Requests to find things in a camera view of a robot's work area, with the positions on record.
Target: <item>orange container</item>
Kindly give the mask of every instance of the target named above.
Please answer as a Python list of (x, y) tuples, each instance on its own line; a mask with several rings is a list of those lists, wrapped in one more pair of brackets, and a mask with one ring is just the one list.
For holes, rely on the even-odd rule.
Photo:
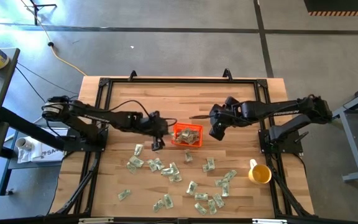
[(183, 123), (176, 123), (173, 126), (173, 134), (174, 137), (177, 136), (177, 133), (180, 132), (183, 129), (186, 128), (190, 128), (192, 131), (198, 131), (198, 133), (200, 134), (200, 140), (194, 142), (194, 144), (188, 144), (186, 142), (182, 142), (182, 143), (176, 143), (173, 139), (171, 140), (172, 144), (176, 144), (179, 146), (191, 146), (191, 147), (201, 147), (201, 145), (203, 144), (203, 126), (202, 125), (198, 125), (198, 124), (183, 124)]

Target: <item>wooden tabletop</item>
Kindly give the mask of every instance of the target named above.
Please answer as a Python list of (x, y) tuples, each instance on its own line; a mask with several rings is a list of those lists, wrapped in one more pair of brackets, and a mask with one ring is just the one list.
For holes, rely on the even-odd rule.
[[(94, 105), (100, 77), (84, 77), (79, 99)], [(281, 78), (268, 78), (268, 89), (272, 102), (287, 100), (284, 81)], [(267, 218), (273, 217), (272, 199), (268, 184), (256, 185), (248, 179), (249, 160), (256, 159), (265, 164), (261, 154), (257, 130), (259, 124), (246, 128), (227, 128), (223, 141), (217, 141), (208, 135), (211, 127), (209, 120), (190, 120), (189, 116), (208, 114), (211, 107), (223, 104), (228, 96), (239, 101), (255, 100), (254, 87), (249, 84), (210, 84), (210, 83), (115, 83), (112, 89), (111, 108), (127, 100), (140, 101), (148, 112), (159, 110), (164, 118), (177, 118), (178, 122), (202, 124), (203, 146), (190, 148), (193, 161), (185, 162), (184, 149), (170, 143), (170, 137), (164, 137), (166, 146), (159, 152), (151, 151), (152, 138), (134, 133), (123, 133), (109, 128), (106, 151), (102, 153), (98, 180), (93, 200), (93, 217), (203, 217), (194, 208), (196, 202), (208, 209), (204, 201), (195, 201), (194, 196), (186, 194), (190, 181), (198, 184), (196, 192), (222, 194), (220, 187), (214, 186), (214, 180), (221, 179), (230, 170), (237, 171), (230, 182), (230, 196), (223, 198), (225, 206), (219, 208), (213, 218)], [(120, 107), (122, 111), (142, 111), (135, 103)], [(277, 124), (288, 121), (290, 116), (276, 117)], [(126, 163), (134, 154), (136, 144), (144, 144), (145, 149), (139, 156), (145, 165), (131, 174)], [(159, 157), (165, 166), (175, 162), (183, 180), (170, 183), (168, 177), (159, 172), (151, 172), (146, 165), (147, 159)], [(215, 158), (215, 170), (203, 172), (202, 165), (207, 157)], [(84, 153), (76, 152), (63, 161), (58, 188), (51, 212), (57, 211), (70, 198), (76, 189), (83, 163)], [(288, 188), (310, 213), (313, 206), (302, 163), (291, 154), (283, 154), (283, 165)], [(132, 195), (119, 201), (117, 194), (131, 189)], [(153, 204), (164, 194), (170, 194), (174, 207), (162, 208), (158, 213), (152, 210)], [(278, 190), (278, 199), (283, 209), (282, 193)]]

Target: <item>yellow mug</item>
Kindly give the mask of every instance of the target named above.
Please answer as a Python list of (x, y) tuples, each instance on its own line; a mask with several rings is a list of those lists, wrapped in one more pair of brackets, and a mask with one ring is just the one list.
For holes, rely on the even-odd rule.
[(255, 184), (266, 184), (272, 178), (272, 171), (263, 164), (256, 163), (255, 159), (249, 161), (251, 169), (248, 172), (249, 179)]

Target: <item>gray floor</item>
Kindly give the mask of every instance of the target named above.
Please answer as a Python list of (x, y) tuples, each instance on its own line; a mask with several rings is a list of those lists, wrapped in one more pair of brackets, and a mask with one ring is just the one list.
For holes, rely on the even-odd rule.
[[(58, 7), (42, 9), (40, 18), (56, 26), (257, 28), (252, 0), (53, 2)], [(266, 29), (358, 30), (358, 17), (309, 17), (302, 0), (259, 2)], [(0, 0), (0, 22), (32, 24), (33, 17), (20, 1)], [(0, 27), (0, 47), (20, 48), (20, 63), (79, 91), (81, 74), (52, 55), (43, 32), (5, 29)], [(258, 34), (50, 32), (50, 36), (59, 55), (88, 75), (128, 75), (136, 70), (138, 75), (216, 77), (228, 67), (235, 77), (266, 77)], [(290, 98), (314, 93), (334, 110), (358, 90), (358, 35), (268, 35), (267, 44), (274, 75), (285, 79)], [(67, 94), (22, 71), (44, 98)], [(4, 106), (33, 121), (40, 116), (41, 105), (15, 74)], [(310, 125), (305, 130), (310, 135), (303, 140), (304, 160), (316, 214), (358, 220), (358, 181), (341, 180), (356, 171), (341, 124)], [(0, 179), (3, 165), (1, 160)], [(0, 197), (0, 218), (44, 215), (58, 171), (56, 167), (15, 171), (8, 188), (17, 194)]]

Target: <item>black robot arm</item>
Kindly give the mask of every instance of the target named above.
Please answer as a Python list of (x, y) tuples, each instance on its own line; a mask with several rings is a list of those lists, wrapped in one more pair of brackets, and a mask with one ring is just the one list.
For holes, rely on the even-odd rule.
[(327, 102), (314, 95), (277, 103), (238, 102), (229, 96), (222, 106), (215, 104), (209, 112), (212, 125), (209, 134), (221, 141), (227, 127), (246, 127), (269, 116), (288, 114), (301, 115), (281, 126), (272, 126), (269, 129), (271, 141), (285, 138), (288, 134), (310, 123), (325, 124), (332, 118)]
[(162, 137), (169, 134), (167, 119), (161, 118), (158, 111), (147, 114), (144, 118), (141, 112), (101, 110), (78, 100), (71, 101), (67, 96), (49, 98), (42, 109), (42, 117), (45, 120), (65, 123), (79, 132), (80, 138), (88, 144), (99, 142), (100, 138), (103, 138), (101, 132), (104, 129), (98, 128), (95, 124), (87, 124), (80, 117), (110, 124), (120, 131), (152, 136), (153, 150), (162, 149)]

